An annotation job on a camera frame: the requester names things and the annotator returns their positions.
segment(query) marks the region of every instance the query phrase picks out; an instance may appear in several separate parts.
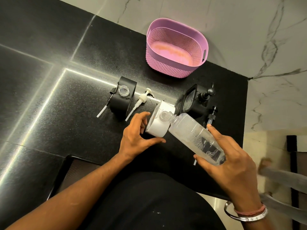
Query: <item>countertop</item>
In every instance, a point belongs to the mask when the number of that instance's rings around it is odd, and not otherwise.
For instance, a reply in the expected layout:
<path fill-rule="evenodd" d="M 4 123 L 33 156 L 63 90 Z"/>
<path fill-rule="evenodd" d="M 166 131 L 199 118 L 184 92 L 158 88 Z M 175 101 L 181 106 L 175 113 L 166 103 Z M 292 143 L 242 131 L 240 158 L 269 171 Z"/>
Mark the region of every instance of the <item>countertop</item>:
<path fill-rule="evenodd" d="M 156 96 L 137 112 L 152 113 L 160 100 L 175 105 L 192 85 L 214 83 L 214 126 L 243 144 L 247 77 L 208 61 L 184 79 L 156 72 L 145 60 L 145 35 L 59 0 L 0 0 L 0 28 L 0 229 L 49 198 L 68 155 L 103 165 L 117 153 L 128 123 L 109 108 L 96 115 L 121 76 L 137 81 L 136 93 L 149 87 Z M 193 166 L 192 151 L 170 133 L 165 139 L 133 169 L 227 198 Z"/>

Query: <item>plastic bottle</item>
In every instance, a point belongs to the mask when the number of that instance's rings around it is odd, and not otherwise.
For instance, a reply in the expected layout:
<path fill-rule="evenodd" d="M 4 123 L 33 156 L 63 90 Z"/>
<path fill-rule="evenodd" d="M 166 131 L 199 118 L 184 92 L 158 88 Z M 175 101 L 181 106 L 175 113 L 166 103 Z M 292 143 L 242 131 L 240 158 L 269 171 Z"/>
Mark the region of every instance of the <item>plastic bottle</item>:
<path fill-rule="evenodd" d="M 195 154 L 216 166 L 225 162 L 224 151 L 213 135 L 188 114 L 176 116 L 172 112 L 162 111 L 160 119 L 170 122 L 169 132 Z"/>

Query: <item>plastic basket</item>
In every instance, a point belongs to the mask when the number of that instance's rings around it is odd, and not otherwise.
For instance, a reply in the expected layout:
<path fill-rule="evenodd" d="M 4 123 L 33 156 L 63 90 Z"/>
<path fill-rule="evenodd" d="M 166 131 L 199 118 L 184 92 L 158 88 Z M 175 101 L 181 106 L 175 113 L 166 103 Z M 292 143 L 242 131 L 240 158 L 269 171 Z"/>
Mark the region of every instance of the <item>plastic basket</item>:
<path fill-rule="evenodd" d="M 208 42 L 199 31 L 167 18 L 157 19 L 149 26 L 146 61 L 153 69 L 184 78 L 202 65 L 207 56 Z"/>

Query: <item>perforated basket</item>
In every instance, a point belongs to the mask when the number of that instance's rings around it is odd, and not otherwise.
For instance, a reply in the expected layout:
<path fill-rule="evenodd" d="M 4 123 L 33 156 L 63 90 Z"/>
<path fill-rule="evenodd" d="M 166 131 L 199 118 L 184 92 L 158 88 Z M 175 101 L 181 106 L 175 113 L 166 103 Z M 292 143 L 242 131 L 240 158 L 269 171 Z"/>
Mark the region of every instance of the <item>perforated basket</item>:
<path fill-rule="evenodd" d="M 154 44 L 157 42 L 178 49 L 177 54 L 189 57 L 189 64 L 186 61 L 180 63 L 171 56 L 167 58 L 155 51 Z M 146 37 L 146 61 L 153 69 L 169 76 L 184 78 L 202 65 L 207 56 L 208 42 L 199 31 L 166 18 L 157 19 L 149 26 Z"/>

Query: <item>black holder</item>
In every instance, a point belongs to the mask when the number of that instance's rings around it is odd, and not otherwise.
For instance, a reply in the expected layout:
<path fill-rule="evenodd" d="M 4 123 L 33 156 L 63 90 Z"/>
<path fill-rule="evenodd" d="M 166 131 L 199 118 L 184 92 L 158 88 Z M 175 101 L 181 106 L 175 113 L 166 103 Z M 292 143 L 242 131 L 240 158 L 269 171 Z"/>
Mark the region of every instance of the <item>black holder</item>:
<path fill-rule="evenodd" d="M 125 119 L 128 115 L 136 84 L 135 81 L 121 77 L 117 87 L 110 91 L 110 94 L 113 94 L 110 100 L 110 110 L 119 120 Z"/>
<path fill-rule="evenodd" d="M 215 90 L 212 88 L 204 88 L 200 85 L 193 85 L 187 90 L 184 95 L 182 106 L 179 113 L 187 113 L 192 118 L 196 119 L 204 115 L 210 96 L 215 95 Z M 190 107 L 186 107 L 185 102 L 192 102 Z"/>

